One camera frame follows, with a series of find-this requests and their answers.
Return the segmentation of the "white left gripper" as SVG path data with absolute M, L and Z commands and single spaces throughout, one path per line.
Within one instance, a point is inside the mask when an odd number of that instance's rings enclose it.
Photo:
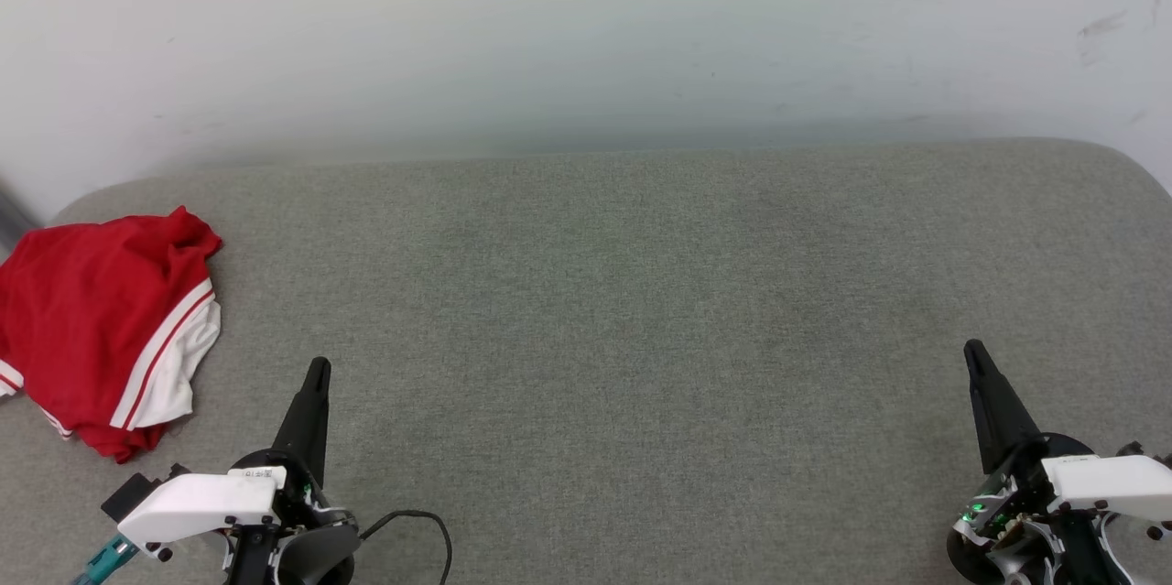
M 331 360 L 314 358 L 277 431 L 273 449 L 227 472 L 173 465 L 165 479 L 135 475 L 117 492 L 117 532 L 158 562 L 202 536 L 220 547 L 229 584 L 349 584 L 360 532 L 331 505 L 325 457 Z

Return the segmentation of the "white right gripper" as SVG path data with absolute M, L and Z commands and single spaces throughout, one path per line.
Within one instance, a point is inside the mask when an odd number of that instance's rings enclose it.
M 963 355 L 970 377 L 970 409 L 982 472 L 950 533 L 975 551 L 1008 551 L 1042 542 L 1063 551 L 1059 523 L 1085 522 L 1101 545 L 1113 519 L 1131 517 L 1168 533 L 1168 460 L 1145 455 L 1131 443 L 1101 457 L 1056 431 L 1042 431 L 1021 397 L 993 362 L 984 343 L 970 339 Z

